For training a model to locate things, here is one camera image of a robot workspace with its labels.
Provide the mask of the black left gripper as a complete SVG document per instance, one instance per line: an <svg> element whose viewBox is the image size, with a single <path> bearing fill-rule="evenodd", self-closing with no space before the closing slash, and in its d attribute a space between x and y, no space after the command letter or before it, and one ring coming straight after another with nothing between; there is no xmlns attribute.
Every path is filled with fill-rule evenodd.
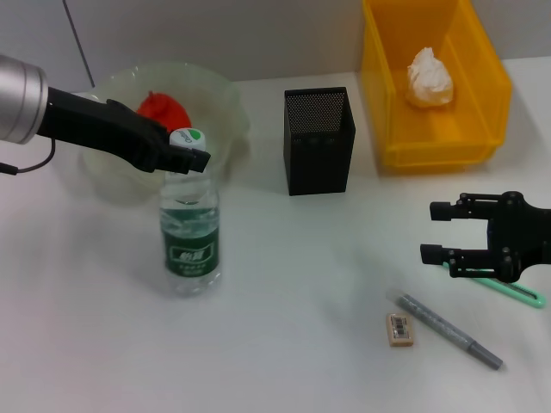
<svg viewBox="0 0 551 413"><path fill-rule="evenodd" d="M144 172L203 173L211 155L169 146L167 130L120 102L95 102L49 88L42 135L119 157Z"/></svg>

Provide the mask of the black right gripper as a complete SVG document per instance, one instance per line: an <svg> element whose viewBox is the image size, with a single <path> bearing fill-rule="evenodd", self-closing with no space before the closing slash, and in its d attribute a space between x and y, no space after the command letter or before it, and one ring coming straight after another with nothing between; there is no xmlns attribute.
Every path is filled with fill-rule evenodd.
<svg viewBox="0 0 551 413"><path fill-rule="evenodd" d="M455 204L432 201L430 218L488 221L488 250L420 245L422 263L446 263L452 278L488 278L486 272L492 272L495 279L512 283L525 269L550 263L550 211L531 206L519 192L461 193Z"/></svg>

